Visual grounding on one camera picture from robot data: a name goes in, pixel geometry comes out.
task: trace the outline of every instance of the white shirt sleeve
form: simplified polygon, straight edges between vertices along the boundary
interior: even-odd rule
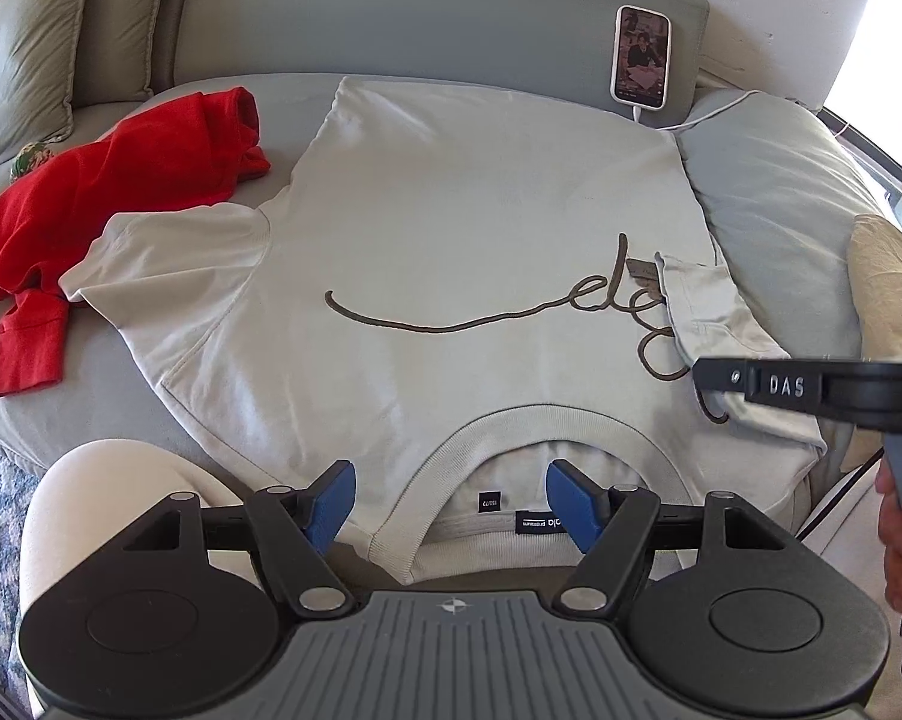
[[[670,326],[675,343],[687,365],[701,357],[754,357],[787,360],[790,355],[758,324],[738,292],[714,242],[716,265],[686,263],[658,253],[657,271],[667,298]],[[817,420],[804,413],[786,412],[758,403],[748,403],[740,392],[709,392],[705,397],[718,404],[715,413],[755,430],[796,440],[827,451]]]
[[[59,286],[121,332],[157,386],[224,316],[268,239],[267,217],[233,203],[116,214]]]

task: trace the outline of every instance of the brown tag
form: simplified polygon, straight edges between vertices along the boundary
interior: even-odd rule
[[[627,272],[637,282],[639,287],[648,291],[648,297],[652,300],[661,300],[661,282],[657,276],[657,266],[645,260],[627,260]]]

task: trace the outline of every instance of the beige pants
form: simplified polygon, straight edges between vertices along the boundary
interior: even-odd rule
[[[892,652],[888,668],[878,683],[868,711],[875,720],[902,720],[902,640],[896,635],[900,618],[884,602],[883,548],[877,539],[880,497],[871,474],[855,485],[825,524],[806,541],[814,551],[844,576],[854,581],[884,608],[891,623]],[[20,604],[26,610],[33,601],[91,552],[150,509],[169,493],[190,490],[204,506],[231,506],[239,499],[206,471],[188,461],[146,443],[102,440],[68,452],[41,480],[27,512],[20,551]],[[257,581],[246,553],[209,555],[213,565]],[[345,576],[361,586],[395,586],[386,575],[365,565],[361,576]],[[570,569],[534,569],[537,578],[557,589]],[[501,589],[526,586],[526,574],[508,572],[499,577]],[[434,584],[439,589],[440,581]],[[473,589],[486,587],[475,581]],[[457,591],[468,589],[468,578],[454,578]],[[33,690],[35,716],[43,711]]]

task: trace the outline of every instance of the beige pillow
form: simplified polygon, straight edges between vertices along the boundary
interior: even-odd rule
[[[84,0],[0,0],[0,163],[70,135]]]
[[[859,215],[847,247],[847,273],[861,319],[865,360],[902,358],[902,232],[879,215]],[[881,435],[857,430],[841,470],[860,466]]]
[[[74,107],[151,95],[151,45],[161,0],[87,0],[77,44]]]

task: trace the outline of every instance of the window frame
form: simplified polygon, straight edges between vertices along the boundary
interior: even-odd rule
[[[891,206],[892,211],[896,211],[897,204],[902,199],[902,182],[888,174],[880,165],[874,162],[870,156],[854,146],[850,141],[846,141],[843,135],[838,138],[841,146],[847,151],[848,155],[858,164],[858,166],[867,175],[869,175],[884,190],[884,197]]]
[[[871,138],[862,133],[857,127],[850,122],[846,122],[842,117],[838,116],[834,111],[828,108],[822,108],[817,117],[824,122],[831,132],[840,135],[843,140],[851,143],[851,146],[857,148],[868,159],[874,162],[881,170],[899,181],[902,184],[902,165],[897,162],[889,153],[878,146]]]

